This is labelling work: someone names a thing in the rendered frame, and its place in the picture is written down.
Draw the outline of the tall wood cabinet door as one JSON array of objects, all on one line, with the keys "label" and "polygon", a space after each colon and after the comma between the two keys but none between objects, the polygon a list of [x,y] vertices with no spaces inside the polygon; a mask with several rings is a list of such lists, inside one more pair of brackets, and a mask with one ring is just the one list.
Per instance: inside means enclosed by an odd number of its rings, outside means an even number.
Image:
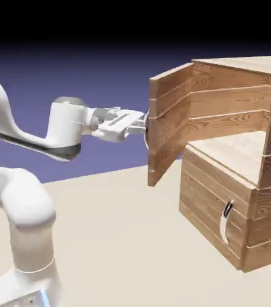
[{"label": "tall wood cabinet door", "polygon": [[193,64],[187,63],[149,79],[149,186],[159,182],[186,144],[192,75]]}]

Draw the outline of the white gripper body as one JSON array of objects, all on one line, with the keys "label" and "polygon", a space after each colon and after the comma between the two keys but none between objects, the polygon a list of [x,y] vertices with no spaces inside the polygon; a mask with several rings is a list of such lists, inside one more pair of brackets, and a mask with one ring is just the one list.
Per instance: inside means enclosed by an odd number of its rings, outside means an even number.
[{"label": "white gripper body", "polygon": [[136,121],[144,117],[144,113],[136,110],[120,109],[106,117],[96,130],[96,137],[107,142],[122,142],[130,134],[129,126],[136,126]]}]

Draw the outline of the short wood cabinet door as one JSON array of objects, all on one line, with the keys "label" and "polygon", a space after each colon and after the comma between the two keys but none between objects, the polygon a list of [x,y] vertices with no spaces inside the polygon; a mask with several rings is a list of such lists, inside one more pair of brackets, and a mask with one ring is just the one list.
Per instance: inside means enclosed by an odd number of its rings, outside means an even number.
[{"label": "short wood cabinet door", "polygon": [[[188,145],[182,156],[180,212],[238,270],[244,260],[256,187],[204,153]],[[219,233],[220,217],[234,200],[227,221],[226,245]]]}]

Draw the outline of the light wood cabinet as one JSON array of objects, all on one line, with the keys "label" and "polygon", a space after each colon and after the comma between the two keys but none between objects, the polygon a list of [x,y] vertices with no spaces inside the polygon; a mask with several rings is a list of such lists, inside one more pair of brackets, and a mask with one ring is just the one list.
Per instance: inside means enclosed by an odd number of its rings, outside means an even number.
[{"label": "light wood cabinet", "polygon": [[193,62],[189,143],[256,187],[243,272],[271,264],[271,56]]}]

